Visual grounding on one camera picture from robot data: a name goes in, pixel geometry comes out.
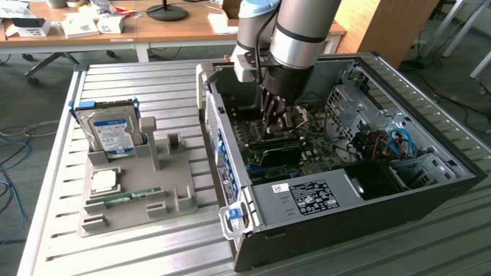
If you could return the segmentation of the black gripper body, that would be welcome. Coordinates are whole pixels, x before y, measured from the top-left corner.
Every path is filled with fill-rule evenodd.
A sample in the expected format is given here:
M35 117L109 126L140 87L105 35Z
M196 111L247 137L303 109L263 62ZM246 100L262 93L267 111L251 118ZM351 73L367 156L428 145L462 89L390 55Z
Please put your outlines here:
M314 68L298 70L284 66L268 67L263 79L266 91L292 104L306 89Z

